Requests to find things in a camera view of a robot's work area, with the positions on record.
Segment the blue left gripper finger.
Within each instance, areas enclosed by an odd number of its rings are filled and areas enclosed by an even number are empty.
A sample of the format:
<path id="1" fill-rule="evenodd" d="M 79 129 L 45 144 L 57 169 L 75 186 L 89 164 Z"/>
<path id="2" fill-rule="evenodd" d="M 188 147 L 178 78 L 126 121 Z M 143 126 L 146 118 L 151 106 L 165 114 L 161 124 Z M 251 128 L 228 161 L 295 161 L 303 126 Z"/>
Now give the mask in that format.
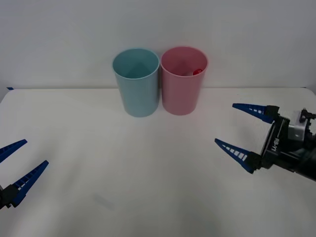
<path id="1" fill-rule="evenodd" d="M 7 145 L 3 148 L 0 148 L 0 162 L 3 162 L 6 158 L 8 158 L 10 155 L 12 155 L 15 151 L 24 146 L 26 143 L 27 140 L 23 139 L 10 145 Z"/>
<path id="2" fill-rule="evenodd" d="M 11 206 L 17 207 L 25 198 L 27 192 L 44 172 L 49 162 L 45 160 L 28 174 L 11 184 Z"/>

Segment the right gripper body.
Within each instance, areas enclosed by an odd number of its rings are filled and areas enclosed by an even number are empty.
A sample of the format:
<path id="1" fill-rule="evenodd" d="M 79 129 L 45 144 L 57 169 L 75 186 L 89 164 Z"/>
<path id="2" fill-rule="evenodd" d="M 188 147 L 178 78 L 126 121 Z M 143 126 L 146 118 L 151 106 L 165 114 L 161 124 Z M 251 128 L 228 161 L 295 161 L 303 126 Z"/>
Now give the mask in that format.
<path id="1" fill-rule="evenodd" d="M 296 114 L 291 122 L 279 116 L 269 130 L 261 157 L 266 169 L 276 165 L 291 172 L 308 172 L 309 118 Z"/>

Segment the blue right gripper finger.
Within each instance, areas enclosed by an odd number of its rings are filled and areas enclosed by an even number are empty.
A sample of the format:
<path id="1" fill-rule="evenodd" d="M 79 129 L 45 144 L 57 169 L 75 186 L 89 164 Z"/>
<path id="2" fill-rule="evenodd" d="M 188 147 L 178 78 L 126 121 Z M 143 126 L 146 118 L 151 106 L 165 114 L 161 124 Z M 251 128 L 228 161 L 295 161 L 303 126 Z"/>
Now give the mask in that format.
<path id="1" fill-rule="evenodd" d="M 278 106 L 233 103 L 232 107 L 250 114 L 268 124 L 272 124 L 279 117 Z"/>
<path id="2" fill-rule="evenodd" d="M 214 141 L 224 152 L 226 152 L 232 159 L 239 163 L 248 173 L 253 174 L 254 171 L 262 167 L 262 157 L 259 154 L 233 146 L 217 138 L 215 138 Z"/>

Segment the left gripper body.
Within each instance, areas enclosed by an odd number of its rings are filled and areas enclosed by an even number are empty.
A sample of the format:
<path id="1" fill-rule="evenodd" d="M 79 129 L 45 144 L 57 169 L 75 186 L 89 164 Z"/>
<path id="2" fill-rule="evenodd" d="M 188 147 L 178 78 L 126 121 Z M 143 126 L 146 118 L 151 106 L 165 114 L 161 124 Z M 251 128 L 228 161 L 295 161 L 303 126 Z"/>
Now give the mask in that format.
<path id="1" fill-rule="evenodd" d="M 11 207 L 11 185 L 6 188 L 0 187 L 0 208 Z"/>

